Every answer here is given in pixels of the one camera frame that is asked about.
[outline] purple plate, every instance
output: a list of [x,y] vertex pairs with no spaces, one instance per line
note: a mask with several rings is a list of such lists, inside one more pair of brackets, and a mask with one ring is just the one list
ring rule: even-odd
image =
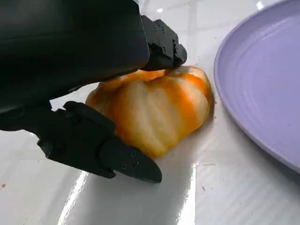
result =
[[300,172],[300,0],[275,4],[234,28],[217,52],[214,76],[238,125]]

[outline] pumpkin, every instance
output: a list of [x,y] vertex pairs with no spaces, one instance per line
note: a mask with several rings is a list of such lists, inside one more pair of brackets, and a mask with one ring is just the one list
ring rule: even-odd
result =
[[211,89],[196,67],[138,70],[99,83],[86,104],[115,122],[115,133],[124,143],[155,158],[203,124]]

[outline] plate rim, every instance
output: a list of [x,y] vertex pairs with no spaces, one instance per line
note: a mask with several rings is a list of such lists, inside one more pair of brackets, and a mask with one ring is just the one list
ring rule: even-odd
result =
[[228,40],[235,34],[235,32],[238,29],[240,29],[240,27],[242,25],[244,25],[248,21],[254,19],[255,17],[259,16],[261,13],[264,13],[265,11],[272,10],[273,8],[279,7],[280,5],[284,5],[284,4],[287,4],[288,2],[292,2],[292,1],[295,1],[295,0],[281,0],[281,1],[279,1],[277,3],[274,3],[270,6],[264,7],[263,9],[253,13],[252,15],[246,17],[241,22],[239,22],[238,25],[236,25],[226,35],[226,37],[221,42],[221,45],[219,46],[219,48],[217,50],[217,53],[216,53],[216,56],[215,56],[213,73],[214,73],[214,82],[215,82],[215,85],[216,85],[216,88],[217,88],[217,92],[220,96],[220,99],[221,99],[222,103],[225,106],[225,109],[229,112],[230,116],[238,124],[238,126],[243,130],[243,132],[245,132],[247,134],[247,136],[249,136],[259,147],[261,147],[263,150],[265,150],[268,154],[270,154],[271,156],[275,157],[280,162],[284,163],[288,167],[290,167],[293,170],[300,173],[300,165],[295,165],[295,164],[291,163],[284,156],[282,156],[281,154],[278,154],[277,152],[275,152],[270,146],[263,143],[263,141],[261,141],[260,138],[256,134],[252,134],[249,131],[249,129],[247,128],[247,126],[243,125],[243,122],[239,119],[239,116],[234,112],[233,107],[226,100],[225,94],[222,91],[221,82],[219,80],[219,71],[218,71],[218,64],[219,64],[219,61],[220,61],[220,55],[223,52],[224,47],[226,46]]

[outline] white table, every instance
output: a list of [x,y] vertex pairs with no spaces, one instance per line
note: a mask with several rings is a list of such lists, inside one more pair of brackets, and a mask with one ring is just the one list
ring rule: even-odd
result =
[[[222,106],[213,81],[218,46],[241,19],[276,0],[144,0],[204,68],[216,96],[213,120],[157,163],[159,185],[104,178],[46,160],[30,133],[0,132],[2,225],[293,225],[300,176],[259,149]],[[96,85],[53,101],[84,101]]]

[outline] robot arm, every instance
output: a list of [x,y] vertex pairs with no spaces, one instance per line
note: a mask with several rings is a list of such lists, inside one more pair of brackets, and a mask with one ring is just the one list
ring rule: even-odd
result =
[[114,135],[114,123],[82,103],[50,100],[138,69],[180,66],[177,34],[141,16],[132,0],[0,3],[0,129],[39,137],[48,159],[107,178],[114,170],[160,182],[150,158]]

